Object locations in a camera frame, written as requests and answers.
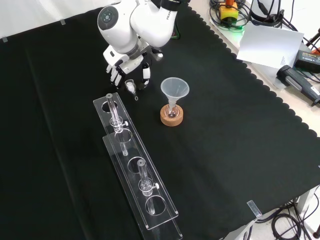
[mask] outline black device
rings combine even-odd
[[[318,74],[320,73],[320,55],[299,50],[294,66]]]
[[[285,65],[276,73],[278,79],[286,86],[292,86],[312,100],[311,106],[316,105],[320,101],[320,92],[311,85],[301,74],[292,67]]]

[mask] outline black tablecloth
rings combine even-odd
[[[116,91],[98,13],[0,43],[1,239],[141,238],[93,105]],[[184,239],[219,239],[255,218],[248,201],[266,213],[319,184],[319,140],[187,5],[177,23],[181,39],[153,61],[139,101],[119,94]],[[127,76],[141,77],[141,68]],[[167,77],[190,86],[177,127],[160,121]]]

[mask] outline clear acrylic rack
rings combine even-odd
[[[117,93],[93,101],[107,133],[103,138],[145,240],[183,238],[171,200]]]

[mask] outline white wall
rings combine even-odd
[[[117,2],[120,0],[0,0],[0,38]]]

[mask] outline glass test tube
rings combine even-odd
[[[107,100],[107,103],[108,103],[108,106],[110,109],[112,123],[114,125],[113,126],[114,131],[116,133],[119,133],[118,137],[119,137],[119,143],[120,143],[120,147],[122,150],[122,154],[123,154],[123,156],[128,156],[128,150],[126,148],[125,139],[124,139],[124,136],[122,133],[122,131],[123,131],[122,121],[119,119],[117,108],[116,108],[115,102],[112,98],[112,94],[108,93],[105,97],[106,97],[106,100]]]
[[[139,174],[140,174],[140,178],[141,178],[141,189],[144,190],[142,193],[145,196],[151,196],[152,195],[152,186],[151,186],[151,182],[149,181],[149,178],[148,178],[146,161],[144,159],[140,159],[137,162],[137,165],[138,165]],[[146,205],[147,205],[149,213],[151,215],[154,215],[156,211],[155,211],[155,205],[154,205],[152,197],[150,197],[146,201]]]
[[[118,116],[118,112],[117,112],[117,109],[116,109],[116,105],[115,105],[115,102],[112,98],[112,94],[111,93],[108,93],[106,96],[106,100],[108,102],[108,105],[109,105],[109,109],[110,109],[110,113],[111,113],[111,116],[112,116],[112,120],[115,124],[119,123],[119,116]]]

